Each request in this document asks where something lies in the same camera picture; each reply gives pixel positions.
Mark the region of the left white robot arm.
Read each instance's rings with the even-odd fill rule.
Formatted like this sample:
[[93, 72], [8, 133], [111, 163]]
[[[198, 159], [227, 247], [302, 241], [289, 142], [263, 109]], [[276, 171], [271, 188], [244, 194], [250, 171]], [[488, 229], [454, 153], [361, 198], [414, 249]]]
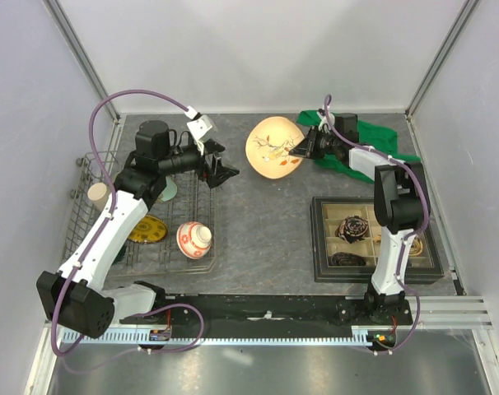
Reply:
[[43, 272], [36, 287], [47, 318], [85, 337], [98, 338], [113, 321], [139, 314], [148, 323], [166, 316], [166, 302], [152, 286], [135, 283], [104, 291], [105, 278], [133, 228], [149, 212], [167, 177], [193, 171], [215, 188], [239, 171], [222, 164], [224, 146], [212, 138], [207, 115], [188, 122], [189, 142], [178, 146], [160, 120], [142, 123], [135, 148], [112, 180], [110, 196], [72, 256], [55, 272]]

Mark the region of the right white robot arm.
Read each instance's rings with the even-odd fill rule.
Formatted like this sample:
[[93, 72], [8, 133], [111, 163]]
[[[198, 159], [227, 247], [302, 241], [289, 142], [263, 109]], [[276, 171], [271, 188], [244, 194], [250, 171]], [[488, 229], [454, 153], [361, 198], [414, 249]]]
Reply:
[[428, 225], [430, 209], [420, 162], [405, 162], [359, 142], [357, 116], [335, 116], [319, 110], [320, 122], [312, 126], [290, 154], [321, 159], [328, 154], [374, 181], [375, 218], [381, 225], [381, 246], [374, 273], [363, 301], [342, 303], [339, 318], [364, 317], [369, 322], [410, 324], [405, 271], [417, 233]]

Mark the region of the beige bird plate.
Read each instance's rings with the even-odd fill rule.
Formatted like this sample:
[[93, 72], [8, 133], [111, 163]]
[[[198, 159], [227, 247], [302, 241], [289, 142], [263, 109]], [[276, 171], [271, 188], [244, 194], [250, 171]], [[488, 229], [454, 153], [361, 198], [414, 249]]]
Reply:
[[304, 139], [302, 131], [282, 116], [268, 117], [259, 122], [245, 144], [246, 158], [251, 167], [267, 179], [281, 179], [295, 171], [303, 159], [290, 151]]

